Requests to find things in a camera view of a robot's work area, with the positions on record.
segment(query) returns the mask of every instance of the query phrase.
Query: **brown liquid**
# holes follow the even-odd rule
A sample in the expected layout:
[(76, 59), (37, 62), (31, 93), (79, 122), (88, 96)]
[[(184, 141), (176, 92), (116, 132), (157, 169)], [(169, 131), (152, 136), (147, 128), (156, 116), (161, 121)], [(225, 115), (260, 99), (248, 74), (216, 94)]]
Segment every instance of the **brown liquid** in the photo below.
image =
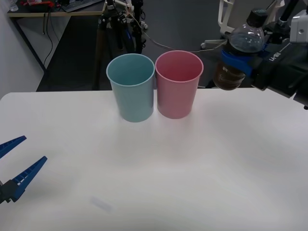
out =
[(245, 77), (242, 71), (219, 62), (213, 81), (223, 90), (234, 90), (240, 86)]

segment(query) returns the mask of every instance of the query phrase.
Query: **tripod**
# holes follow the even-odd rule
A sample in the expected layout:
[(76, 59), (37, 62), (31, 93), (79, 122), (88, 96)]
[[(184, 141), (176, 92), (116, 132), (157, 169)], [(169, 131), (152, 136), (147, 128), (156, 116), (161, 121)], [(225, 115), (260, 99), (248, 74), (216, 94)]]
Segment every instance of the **tripod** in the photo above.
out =
[[(135, 19), (141, 25), (140, 16), (143, 0), (132, 0), (132, 5), (134, 6)], [(138, 24), (135, 21), (131, 22), (133, 31), (132, 34), (130, 34), (126, 16), (117, 10), (114, 0), (107, 0), (107, 12), (104, 12), (98, 20), (92, 90), (99, 90), (100, 88), (101, 65), (105, 48), (108, 50), (110, 60), (114, 58), (106, 33), (108, 23), (110, 23), (111, 28), (115, 32), (116, 44), (119, 50), (122, 51), (124, 45), (128, 53), (141, 53), (146, 42), (146, 40), (142, 38), (142, 30)], [(136, 40), (136, 49), (132, 36), (135, 37)]]

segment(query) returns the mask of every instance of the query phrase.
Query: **plastic cup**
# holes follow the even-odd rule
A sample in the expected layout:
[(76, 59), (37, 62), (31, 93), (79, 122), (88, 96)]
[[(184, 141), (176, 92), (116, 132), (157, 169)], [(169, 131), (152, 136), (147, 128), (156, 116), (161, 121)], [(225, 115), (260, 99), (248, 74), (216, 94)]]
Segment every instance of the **plastic cup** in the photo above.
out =
[(171, 119), (187, 116), (193, 106), (203, 63), (187, 51), (169, 51), (155, 63), (157, 78), (157, 107)]
[(121, 116), (129, 122), (141, 122), (153, 113), (154, 63), (141, 54), (118, 56), (107, 66)]

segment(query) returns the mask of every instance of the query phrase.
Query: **white wall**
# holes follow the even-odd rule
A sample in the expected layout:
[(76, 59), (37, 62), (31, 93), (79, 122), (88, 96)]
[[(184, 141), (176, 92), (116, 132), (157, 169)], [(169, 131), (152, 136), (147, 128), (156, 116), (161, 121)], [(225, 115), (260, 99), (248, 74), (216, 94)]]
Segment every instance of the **white wall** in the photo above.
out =
[[(36, 91), (43, 71), (22, 40), (6, 13), (7, 0), (0, 3), (0, 99), (10, 92)], [(59, 39), (69, 17), (53, 17), (52, 23)], [(51, 49), (47, 34), (43, 35), (43, 18), (23, 18), (18, 21), (38, 56), (44, 61)], [(47, 67), (58, 41), (49, 22), (49, 35), (53, 40), (53, 51), (46, 61)]]

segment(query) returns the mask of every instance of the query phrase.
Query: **bottle cap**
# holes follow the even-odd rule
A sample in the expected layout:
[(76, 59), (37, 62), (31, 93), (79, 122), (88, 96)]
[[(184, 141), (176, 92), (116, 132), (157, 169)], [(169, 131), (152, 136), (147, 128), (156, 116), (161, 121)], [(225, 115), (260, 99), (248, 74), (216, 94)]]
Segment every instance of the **bottle cap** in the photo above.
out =
[(262, 27), (267, 17), (268, 14), (266, 10), (262, 8), (254, 8), (247, 18), (247, 24), (256, 28)]

